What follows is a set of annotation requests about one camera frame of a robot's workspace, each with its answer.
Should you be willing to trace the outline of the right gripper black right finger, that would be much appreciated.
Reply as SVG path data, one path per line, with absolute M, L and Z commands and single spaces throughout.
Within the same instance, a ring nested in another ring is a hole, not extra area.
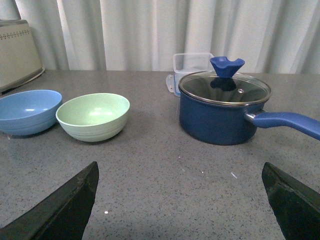
M 286 240 L 320 238 L 320 194 L 270 162 L 261 173 L 268 202 Z

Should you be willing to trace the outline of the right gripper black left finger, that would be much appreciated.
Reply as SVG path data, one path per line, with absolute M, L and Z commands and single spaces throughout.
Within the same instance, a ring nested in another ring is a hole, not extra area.
M 48 197 L 0 230 L 2 240 L 80 240 L 99 182 L 92 162 Z

